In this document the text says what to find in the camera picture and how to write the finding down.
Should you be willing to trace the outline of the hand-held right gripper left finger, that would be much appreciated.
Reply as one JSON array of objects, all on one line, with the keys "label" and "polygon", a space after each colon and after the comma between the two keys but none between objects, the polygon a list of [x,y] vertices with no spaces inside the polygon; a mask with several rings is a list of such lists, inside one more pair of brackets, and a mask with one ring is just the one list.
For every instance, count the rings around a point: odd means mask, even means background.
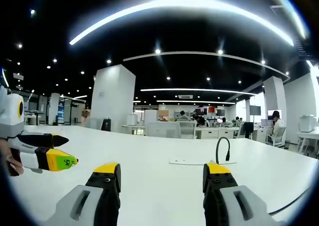
[{"label": "hand-held right gripper left finger", "polygon": [[47,226],[116,226],[120,209],[121,166],[96,168],[85,185],[77,185],[57,204]]}]

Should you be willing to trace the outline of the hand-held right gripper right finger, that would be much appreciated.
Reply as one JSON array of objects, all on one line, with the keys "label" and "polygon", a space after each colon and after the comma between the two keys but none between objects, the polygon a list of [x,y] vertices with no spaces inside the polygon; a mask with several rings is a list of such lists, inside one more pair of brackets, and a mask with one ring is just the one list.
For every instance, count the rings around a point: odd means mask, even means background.
[{"label": "hand-held right gripper right finger", "polygon": [[207,226],[281,226],[265,202],[239,186],[230,170],[217,163],[203,166],[203,208]]}]

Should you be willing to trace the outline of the person's left hand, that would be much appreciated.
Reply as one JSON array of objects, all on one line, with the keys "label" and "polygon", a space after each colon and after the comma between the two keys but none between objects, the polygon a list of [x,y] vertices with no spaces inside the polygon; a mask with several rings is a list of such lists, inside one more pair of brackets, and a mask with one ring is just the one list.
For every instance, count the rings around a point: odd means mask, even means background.
[{"label": "person's left hand", "polygon": [[9,163],[9,169],[13,169],[18,175],[23,174],[24,170],[22,164],[13,158],[9,144],[5,139],[0,140],[0,153],[5,166]]}]

